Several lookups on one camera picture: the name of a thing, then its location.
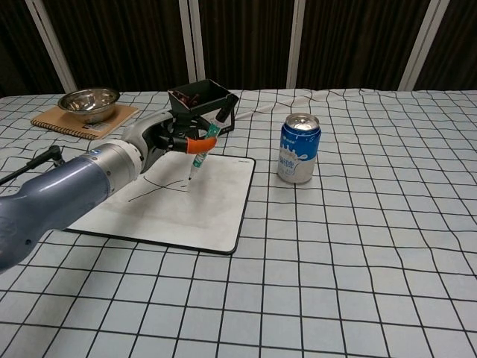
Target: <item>grid pattern tablecloth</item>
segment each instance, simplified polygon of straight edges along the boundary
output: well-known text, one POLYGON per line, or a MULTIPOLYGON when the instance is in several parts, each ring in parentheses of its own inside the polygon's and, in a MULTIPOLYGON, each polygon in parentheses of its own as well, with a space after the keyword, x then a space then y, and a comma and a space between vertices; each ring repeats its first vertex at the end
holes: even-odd
MULTIPOLYGON (((474 357, 477 92, 237 94, 236 129, 214 150, 256 159, 237 252, 52 232, 0 275, 0 354, 474 357), (290 112, 323 130, 297 186, 275 174, 290 112)), ((3 174, 53 143, 67 160, 98 144, 30 125, 58 98, 0 101, 3 174)), ((168 108, 165 92, 121 102, 139 117, 168 108)))

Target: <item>stainless steel bowl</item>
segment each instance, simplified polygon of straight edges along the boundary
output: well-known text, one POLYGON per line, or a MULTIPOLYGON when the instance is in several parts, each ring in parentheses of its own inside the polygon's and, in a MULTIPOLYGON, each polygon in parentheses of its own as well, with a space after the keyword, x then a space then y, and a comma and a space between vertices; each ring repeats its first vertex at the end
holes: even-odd
POLYGON ((114 113, 119 96, 118 91, 110 88, 80 89, 60 98, 58 107, 83 123, 98 123, 114 113))

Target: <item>blue and white can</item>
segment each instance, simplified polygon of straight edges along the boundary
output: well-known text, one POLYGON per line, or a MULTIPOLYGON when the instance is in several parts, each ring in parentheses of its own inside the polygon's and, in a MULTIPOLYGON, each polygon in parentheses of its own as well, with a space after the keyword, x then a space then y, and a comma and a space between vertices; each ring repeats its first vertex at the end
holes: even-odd
POLYGON ((282 126, 278 175, 289 183, 310 180, 315 167, 321 129, 318 118, 308 113, 293 113, 282 126))

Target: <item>green marker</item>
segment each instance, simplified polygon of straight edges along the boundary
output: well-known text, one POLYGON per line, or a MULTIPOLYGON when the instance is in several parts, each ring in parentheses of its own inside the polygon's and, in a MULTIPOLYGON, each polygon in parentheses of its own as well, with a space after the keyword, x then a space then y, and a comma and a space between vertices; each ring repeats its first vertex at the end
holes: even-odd
MULTIPOLYGON (((230 93, 227 95, 227 103, 225 106, 217 113, 217 116, 210 123, 209 130, 207 131, 206 138, 217 137, 221 129, 224 126, 225 119, 229 116, 230 112, 233 110, 233 107, 236 105, 239 97, 230 93)), ((207 153, 197 154, 194 158, 194 161, 191 165, 191 172, 189 174, 189 180, 191 180, 195 173, 199 171, 200 166, 207 157, 207 153)))

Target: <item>whiteboard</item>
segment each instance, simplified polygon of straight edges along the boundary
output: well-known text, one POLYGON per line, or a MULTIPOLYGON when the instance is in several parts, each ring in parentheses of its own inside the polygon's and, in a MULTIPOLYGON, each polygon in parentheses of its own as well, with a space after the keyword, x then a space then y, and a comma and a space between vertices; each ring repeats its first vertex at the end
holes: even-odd
POLYGON ((167 153, 69 229, 231 254, 255 160, 211 154, 189 181, 193 159, 167 153))

